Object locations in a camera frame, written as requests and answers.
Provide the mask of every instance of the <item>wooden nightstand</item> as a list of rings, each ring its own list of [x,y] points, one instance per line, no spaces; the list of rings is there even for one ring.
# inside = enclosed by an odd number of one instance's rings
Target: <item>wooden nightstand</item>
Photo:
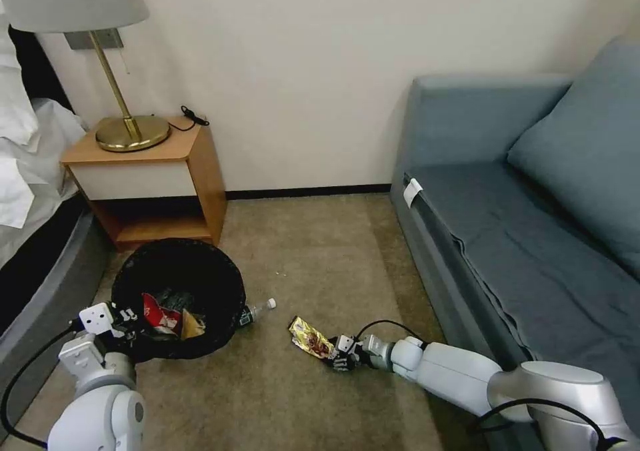
[[[186,117],[168,120],[192,124]],[[118,250],[162,238],[218,244],[227,200],[208,127],[173,129],[163,143],[131,153],[100,149],[91,130],[61,162]]]

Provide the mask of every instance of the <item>table lamp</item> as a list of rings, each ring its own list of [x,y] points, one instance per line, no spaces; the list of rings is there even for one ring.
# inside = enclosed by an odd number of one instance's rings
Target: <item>table lamp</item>
[[[149,17],[143,0],[2,0],[11,25],[29,32],[88,31],[118,101],[122,118],[106,119],[95,140],[107,151],[139,151],[169,137],[171,127],[159,117],[131,116],[96,30],[136,24]]]

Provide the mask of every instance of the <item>trash bag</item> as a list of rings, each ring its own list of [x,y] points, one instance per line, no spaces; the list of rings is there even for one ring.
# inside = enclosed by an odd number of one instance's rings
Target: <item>trash bag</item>
[[[205,332],[184,341],[157,340],[144,316],[143,294],[165,308],[185,308],[205,323]],[[138,315],[141,332],[127,350],[135,362],[152,358],[194,359],[224,346],[237,329],[245,288],[235,264],[202,241],[169,238],[138,248],[118,272],[111,300]]]

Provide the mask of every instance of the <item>wall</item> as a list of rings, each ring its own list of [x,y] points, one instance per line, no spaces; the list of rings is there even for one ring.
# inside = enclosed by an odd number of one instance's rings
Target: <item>wall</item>
[[[639,0],[146,0],[110,51],[132,111],[206,113],[227,189],[389,182],[422,73],[576,71]],[[76,111],[116,114],[90,51],[41,41]]]

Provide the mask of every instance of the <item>beige carpet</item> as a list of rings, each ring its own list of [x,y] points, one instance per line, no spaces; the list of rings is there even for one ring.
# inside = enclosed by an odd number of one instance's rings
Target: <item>beige carpet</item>
[[[206,358],[138,366],[145,450],[482,447],[464,433],[470,415],[391,374],[336,374],[291,343],[296,314],[326,336],[390,318],[442,339],[386,195],[234,201],[221,248],[241,270],[247,300],[273,296],[278,307]],[[114,257],[97,299],[109,295],[124,257]],[[374,332],[403,335],[388,325]],[[72,393],[58,367],[19,428],[46,438]],[[22,449],[32,448],[11,438],[2,447]]]

